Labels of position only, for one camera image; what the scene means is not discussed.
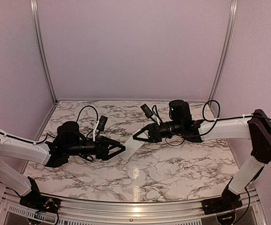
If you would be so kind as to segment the white remote control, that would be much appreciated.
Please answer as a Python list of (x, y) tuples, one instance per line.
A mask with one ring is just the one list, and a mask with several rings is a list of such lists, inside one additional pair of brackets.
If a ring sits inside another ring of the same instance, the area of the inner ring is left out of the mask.
[(134, 134), (132, 134), (132, 136), (123, 144), (126, 149), (124, 152), (119, 154), (122, 160), (126, 161), (130, 159), (132, 155), (145, 144), (145, 141), (139, 141), (133, 138), (133, 135), (135, 135), (137, 132), (140, 132), (140, 130), (137, 130)]

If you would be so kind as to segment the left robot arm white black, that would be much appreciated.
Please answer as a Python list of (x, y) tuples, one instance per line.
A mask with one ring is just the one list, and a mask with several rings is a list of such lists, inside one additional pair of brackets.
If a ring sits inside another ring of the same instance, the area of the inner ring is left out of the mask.
[[(70, 156), (88, 161), (107, 161), (125, 151), (125, 146), (113, 139), (101, 136), (86, 138), (75, 121), (68, 121), (57, 128), (52, 142), (23, 139), (0, 131), (0, 157), (19, 158), (36, 162), (45, 167), (57, 168), (68, 163)], [(36, 182), (20, 175), (0, 159), (0, 182), (13, 189), (27, 205), (40, 209), (45, 204)]]

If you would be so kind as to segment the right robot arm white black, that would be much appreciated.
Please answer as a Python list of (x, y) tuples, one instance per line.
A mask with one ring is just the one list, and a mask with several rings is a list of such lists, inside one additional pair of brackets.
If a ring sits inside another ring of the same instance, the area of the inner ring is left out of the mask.
[(157, 118), (127, 141), (127, 146), (133, 150), (138, 150), (144, 143), (158, 143), (174, 135), (192, 143), (215, 139), (247, 139), (252, 142), (250, 157), (218, 199), (218, 206), (222, 210), (234, 205), (242, 190), (271, 162), (271, 118), (261, 109), (238, 117), (193, 120), (189, 104), (184, 100), (173, 100), (169, 102), (171, 120), (167, 122), (162, 121), (158, 112), (151, 110), (146, 104), (141, 109), (148, 119), (153, 115)]

